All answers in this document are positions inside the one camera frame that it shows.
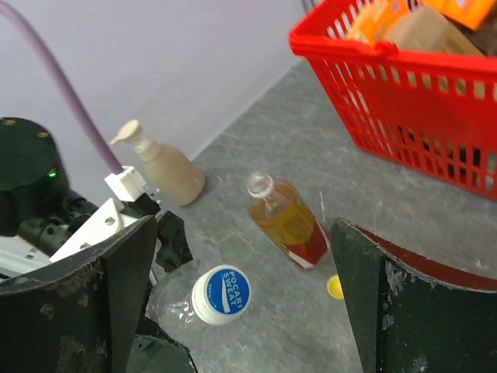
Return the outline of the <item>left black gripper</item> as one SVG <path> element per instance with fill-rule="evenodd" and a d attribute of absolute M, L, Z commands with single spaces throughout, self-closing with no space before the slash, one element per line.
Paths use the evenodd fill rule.
<path fill-rule="evenodd" d="M 132 215 L 154 215 L 158 244 L 152 261 L 151 279 L 146 287 L 142 308 L 148 303 L 152 288 L 174 269 L 193 259 L 186 241 L 184 222 L 171 211 L 161 212 L 159 202 L 147 194 L 131 204 Z M 131 348 L 132 372 L 192 372 L 189 350 L 162 331 L 158 324 L 141 312 Z"/>

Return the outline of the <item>yellow tea bottle red label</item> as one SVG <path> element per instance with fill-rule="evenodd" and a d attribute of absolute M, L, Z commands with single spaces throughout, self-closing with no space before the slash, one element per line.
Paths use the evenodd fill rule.
<path fill-rule="evenodd" d="M 315 266 L 330 241 L 291 181 L 255 172 L 246 182 L 248 213 L 262 231 L 298 266 Z"/>

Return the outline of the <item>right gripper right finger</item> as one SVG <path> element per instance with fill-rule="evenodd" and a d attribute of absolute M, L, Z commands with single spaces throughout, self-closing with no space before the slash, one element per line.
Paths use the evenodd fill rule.
<path fill-rule="evenodd" d="M 332 255 L 365 372 L 494 372 L 496 281 L 342 218 Z"/>

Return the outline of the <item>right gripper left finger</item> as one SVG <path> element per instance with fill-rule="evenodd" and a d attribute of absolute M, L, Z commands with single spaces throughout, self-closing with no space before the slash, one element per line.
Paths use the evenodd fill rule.
<path fill-rule="evenodd" d="M 124 372 L 157 237 L 153 217 L 1 284 L 3 372 Z"/>

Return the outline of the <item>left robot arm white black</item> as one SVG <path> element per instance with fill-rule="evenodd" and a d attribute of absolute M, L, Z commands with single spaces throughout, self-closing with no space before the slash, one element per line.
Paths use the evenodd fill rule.
<path fill-rule="evenodd" d="M 1 121 L 1 234 L 49 255 L 96 208 L 69 186 L 50 132 Z M 189 351 L 146 319 L 157 223 L 103 220 L 75 253 L 1 283 L 3 372 L 194 372 Z"/>

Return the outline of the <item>small yellow bottle cap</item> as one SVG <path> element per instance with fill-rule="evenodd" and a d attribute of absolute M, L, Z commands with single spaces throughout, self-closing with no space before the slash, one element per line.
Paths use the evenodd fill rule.
<path fill-rule="evenodd" d="M 344 299 L 344 294 L 342 290 L 342 285 L 340 283 L 339 276 L 337 274 L 333 274 L 328 280 L 327 280 L 327 291 L 330 296 L 332 296 L 335 299 L 338 300 L 343 300 Z"/>

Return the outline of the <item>clear plastic bottle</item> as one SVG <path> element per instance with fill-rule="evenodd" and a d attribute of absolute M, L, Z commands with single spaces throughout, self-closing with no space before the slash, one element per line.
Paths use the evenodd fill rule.
<path fill-rule="evenodd" d="M 227 341 L 228 325 L 251 300 L 252 286 L 242 270 L 192 260 L 154 285 L 145 315 L 189 349 L 211 347 Z"/>

